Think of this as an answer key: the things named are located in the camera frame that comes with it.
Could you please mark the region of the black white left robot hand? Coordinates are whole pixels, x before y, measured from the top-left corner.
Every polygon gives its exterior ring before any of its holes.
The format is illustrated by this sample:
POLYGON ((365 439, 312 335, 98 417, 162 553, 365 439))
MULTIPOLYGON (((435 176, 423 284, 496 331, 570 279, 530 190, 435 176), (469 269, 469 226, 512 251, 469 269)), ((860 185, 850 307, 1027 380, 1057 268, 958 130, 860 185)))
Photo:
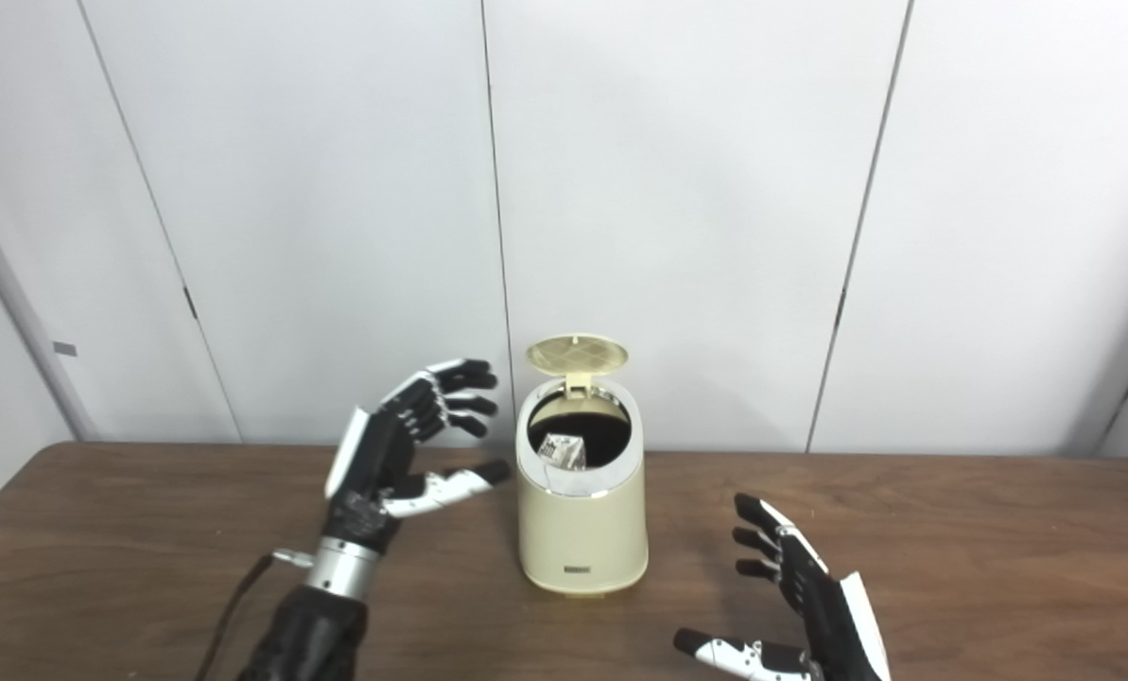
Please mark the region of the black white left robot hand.
POLYGON ((327 475, 321 536, 387 552, 405 518, 438 512, 506 481, 504 461, 443 474, 412 474, 418 445, 450 428, 474 437, 497 405, 481 391, 497 387, 486 360, 460 359, 409 375, 374 410, 356 407, 327 475))

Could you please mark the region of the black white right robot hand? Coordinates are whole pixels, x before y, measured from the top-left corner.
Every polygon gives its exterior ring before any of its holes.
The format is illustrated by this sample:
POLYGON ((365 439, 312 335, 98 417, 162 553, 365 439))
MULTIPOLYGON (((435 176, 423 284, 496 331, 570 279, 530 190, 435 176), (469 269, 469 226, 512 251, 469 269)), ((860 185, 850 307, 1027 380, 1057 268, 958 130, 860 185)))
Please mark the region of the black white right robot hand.
POLYGON ((734 542, 759 551, 757 559, 737 561, 737 573, 779 589, 801 618, 807 645, 680 628, 676 651, 741 680, 889 680, 885 643, 858 571, 832 577, 807 536, 766 499, 737 493, 734 508, 748 522, 732 531, 734 542))

